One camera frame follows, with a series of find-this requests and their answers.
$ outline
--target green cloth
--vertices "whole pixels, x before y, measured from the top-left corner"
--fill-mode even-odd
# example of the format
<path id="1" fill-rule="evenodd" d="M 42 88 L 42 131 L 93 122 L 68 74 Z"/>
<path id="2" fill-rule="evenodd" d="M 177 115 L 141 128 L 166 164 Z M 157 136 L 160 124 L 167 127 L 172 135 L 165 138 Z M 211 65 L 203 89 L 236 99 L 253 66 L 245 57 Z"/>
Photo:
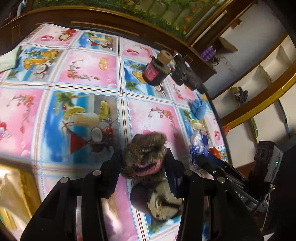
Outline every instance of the green cloth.
<path id="1" fill-rule="evenodd" d="M 17 46 L 15 49 L 10 52 L 0 56 L 0 72 L 13 69 L 17 67 L 17 60 L 21 53 L 22 49 L 20 46 Z"/>

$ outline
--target pink label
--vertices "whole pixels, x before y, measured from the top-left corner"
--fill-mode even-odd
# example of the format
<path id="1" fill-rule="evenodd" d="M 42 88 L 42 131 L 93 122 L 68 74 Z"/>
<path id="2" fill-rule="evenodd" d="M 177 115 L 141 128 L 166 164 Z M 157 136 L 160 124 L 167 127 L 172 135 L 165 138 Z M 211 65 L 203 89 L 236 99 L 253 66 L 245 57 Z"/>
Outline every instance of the pink label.
<path id="1" fill-rule="evenodd" d="M 154 78 L 159 74 L 159 72 L 149 63 L 144 70 L 144 75 L 149 81 L 153 81 Z"/>

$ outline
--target wooden bed frame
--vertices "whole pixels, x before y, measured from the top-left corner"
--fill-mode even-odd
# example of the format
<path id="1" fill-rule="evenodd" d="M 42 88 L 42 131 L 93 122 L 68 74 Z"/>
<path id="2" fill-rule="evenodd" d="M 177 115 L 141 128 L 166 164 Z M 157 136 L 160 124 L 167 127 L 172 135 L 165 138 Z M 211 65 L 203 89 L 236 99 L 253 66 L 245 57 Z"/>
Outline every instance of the wooden bed frame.
<path id="1" fill-rule="evenodd" d="M 12 50 L 30 32 L 43 23 L 65 27 L 104 29 L 136 37 L 156 49 L 181 53 L 194 72 L 205 82 L 216 71 L 198 52 L 169 32 L 139 18 L 103 8 L 87 6 L 56 6 L 29 11 L 0 28 L 0 55 Z"/>

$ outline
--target blue glove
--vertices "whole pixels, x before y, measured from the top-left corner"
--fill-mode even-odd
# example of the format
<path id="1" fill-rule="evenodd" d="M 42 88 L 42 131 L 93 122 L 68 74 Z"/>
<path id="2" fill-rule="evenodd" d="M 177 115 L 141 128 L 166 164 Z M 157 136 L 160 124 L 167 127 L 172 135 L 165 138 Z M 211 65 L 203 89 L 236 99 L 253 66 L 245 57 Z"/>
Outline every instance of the blue glove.
<path id="1" fill-rule="evenodd" d="M 192 114 L 196 119 L 201 120 L 205 116 L 206 103 L 197 96 L 197 99 L 194 100 L 191 106 Z"/>

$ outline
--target bed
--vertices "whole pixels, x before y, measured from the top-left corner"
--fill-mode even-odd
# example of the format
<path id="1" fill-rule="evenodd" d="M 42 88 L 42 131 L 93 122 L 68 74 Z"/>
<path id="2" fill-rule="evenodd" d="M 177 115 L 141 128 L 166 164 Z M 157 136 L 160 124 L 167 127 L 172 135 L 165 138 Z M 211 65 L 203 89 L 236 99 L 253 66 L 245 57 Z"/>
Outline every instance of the bed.
<path id="1" fill-rule="evenodd" d="M 192 135 L 188 106 L 206 104 L 200 122 L 210 146 L 228 161 L 219 119 L 207 95 L 178 86 L 143 82 L 141 73 L 159 50 L 97 32 L 42 24 L 22 42 L 18 67 L 0 73 L 0 154 L 32 167 L 41 201 L 62 177 L 82 178 L 124 148 L 137 133 L 166 134 L 178 160 L 188 163 Z M 102 200 L 109 240 L 175 240 L 180 217 L 165 224 L 133 208 L 132 180 L 119 177 Z M 79 225 L 77 237 L 82 240 Z"/>

